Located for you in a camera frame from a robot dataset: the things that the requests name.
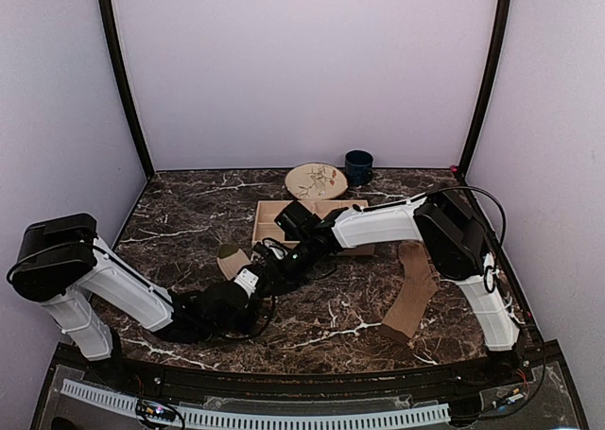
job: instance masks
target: round wooden plate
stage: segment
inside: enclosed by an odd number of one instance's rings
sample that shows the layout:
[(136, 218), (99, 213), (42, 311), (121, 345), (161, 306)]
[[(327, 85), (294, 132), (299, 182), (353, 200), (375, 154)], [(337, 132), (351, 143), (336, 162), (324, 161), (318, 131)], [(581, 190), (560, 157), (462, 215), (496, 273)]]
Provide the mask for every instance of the round wooden plate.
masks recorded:
[(347, 178), (327, 163), (304, 163), (285, 176), (286, 189), (299, 200), (330, 200), (344, 194)]

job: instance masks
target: dark marble surface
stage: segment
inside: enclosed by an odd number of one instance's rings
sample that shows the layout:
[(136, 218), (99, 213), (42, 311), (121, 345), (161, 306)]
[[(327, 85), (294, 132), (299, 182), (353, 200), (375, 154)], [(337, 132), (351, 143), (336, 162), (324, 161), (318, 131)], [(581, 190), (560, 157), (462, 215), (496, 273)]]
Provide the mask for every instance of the dark marble surface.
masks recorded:
[[(181, 293), (223, 281), (216, 264), (222, 243), (251, 253), (258, 200), (291, 199), (286, 170), (164, 172), (136, 207), (116, 252), (156, 284)], [(376, 170), (368, 186), (341, 198), (378, 204), (407, 198), (447, 170)], [(94, 308), (122, 337), (126, 356), (174, 366), (260, 373), (344, 373), (447, 364), (484, 355), (483, 336), (455, 284), (439, 281), (417, 334), (406, 345), (376, 326), (394, 302), (404, 270), (397, 243), (372, 257), (339, 257), (337, 272), (282, 296), (275, 320), (258, 339), (178, 345), (142, 330), (101, 300)], [(328, 270), (332, 261), (318, 268)]]

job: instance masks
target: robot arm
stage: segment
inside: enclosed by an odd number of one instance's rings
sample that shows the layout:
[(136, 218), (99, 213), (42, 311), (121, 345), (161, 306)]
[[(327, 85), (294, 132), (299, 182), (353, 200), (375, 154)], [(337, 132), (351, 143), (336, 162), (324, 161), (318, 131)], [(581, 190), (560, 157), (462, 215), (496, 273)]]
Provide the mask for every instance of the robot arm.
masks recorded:
[(364, 244), (423, 240), (437, 271), (455, 281), (471, 304), (488, 355), (498, 365), (517, 367), (523, 343), (495, 285), (485, 229), (451, 191), (371, 208), (338, 209), (323, 220), (294, 201), (275, 221), (289, 239), (300, 241), (294, 249), (259, 243), (254, 250), (260, 260), (243, 267), (232, 281), (202, 292), (176, 295), (141, 276), (96, 235), (95, 220), (89, 215), (27, 228), (18, 263), (8, 277), (20, 295), (39, 302), (52, 315), (89, 361), (109, 366), (111, 377), (119, 375), (119, 338), (93, 312), (84, 290), (167, 341), (229, 338), (228, 333), (249, 334), (262, 300), (305, 284), (306, 272), (324, 257)]

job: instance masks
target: blue mug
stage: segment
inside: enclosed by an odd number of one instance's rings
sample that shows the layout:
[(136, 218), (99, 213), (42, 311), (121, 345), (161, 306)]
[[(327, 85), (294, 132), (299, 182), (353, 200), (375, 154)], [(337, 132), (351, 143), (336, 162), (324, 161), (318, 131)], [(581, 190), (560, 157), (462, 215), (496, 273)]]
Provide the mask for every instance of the blue mug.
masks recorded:
[(344, 174), (350, 186), (363, 186), (372, 180), (374, 157), (367, 151), (356, 149), (344, 157)]

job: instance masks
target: lavender wall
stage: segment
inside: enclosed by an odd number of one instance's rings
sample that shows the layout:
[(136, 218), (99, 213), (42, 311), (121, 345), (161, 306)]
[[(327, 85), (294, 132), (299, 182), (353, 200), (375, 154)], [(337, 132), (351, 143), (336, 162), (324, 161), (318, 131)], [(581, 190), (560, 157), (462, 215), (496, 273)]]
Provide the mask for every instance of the lavender wall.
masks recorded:
[[(0, 272), (23, 230), (88, 212), (113, 241), (145, 178), (113, 81), (96, 0), (0, 0)], [(0, 279), (2, 428), (29, 428), (59, 338)]]
[(114, 0), (159, 169), (458, 161), (496, 0)]
[(469, 177), (502, 199), (507, 254), (595, 428), (605, 422), (604, 50), (604, 0), (512, 0)]

